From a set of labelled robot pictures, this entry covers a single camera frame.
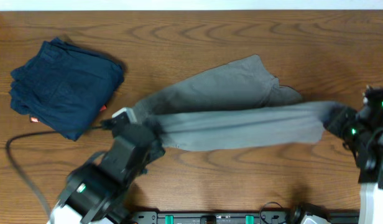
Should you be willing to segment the grey shorts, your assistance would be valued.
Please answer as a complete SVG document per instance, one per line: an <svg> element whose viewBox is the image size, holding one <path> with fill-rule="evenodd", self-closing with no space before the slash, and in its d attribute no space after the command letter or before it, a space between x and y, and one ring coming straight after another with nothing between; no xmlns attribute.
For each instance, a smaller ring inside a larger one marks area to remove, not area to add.
<svg viewBox="0 0 383 224"><path fill-rule="evenodd" d="M316 143L331 112L342 107L336 101L303 101L251 55L153 93L133 111L165 147L212 151Z"/></svg>

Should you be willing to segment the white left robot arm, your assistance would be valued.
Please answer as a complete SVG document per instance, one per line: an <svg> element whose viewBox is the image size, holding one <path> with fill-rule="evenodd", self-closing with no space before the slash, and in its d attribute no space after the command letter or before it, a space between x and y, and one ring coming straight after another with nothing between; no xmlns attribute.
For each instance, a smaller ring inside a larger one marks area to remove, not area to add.
<svg viewBox="0 0 383 224"><path fill-rule="evenodd" d="M123 205L127 191L135 178L147 172L146 165L165 150L150 128L128 118L107 119L101 126L112 132L113 145L69 174L50 223L130 223Z"/></svg>

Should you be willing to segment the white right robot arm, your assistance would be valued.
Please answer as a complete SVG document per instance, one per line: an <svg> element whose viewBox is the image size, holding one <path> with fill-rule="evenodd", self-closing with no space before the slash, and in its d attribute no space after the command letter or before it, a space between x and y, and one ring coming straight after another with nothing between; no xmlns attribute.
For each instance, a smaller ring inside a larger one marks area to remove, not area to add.
<svg viewBox="0 0 383 224"><path fill-rule="evenodd" d="M360 189L359 223L383 223L383 88L367 86L363 107L331 110L325 129L352 152Z"/></svg>

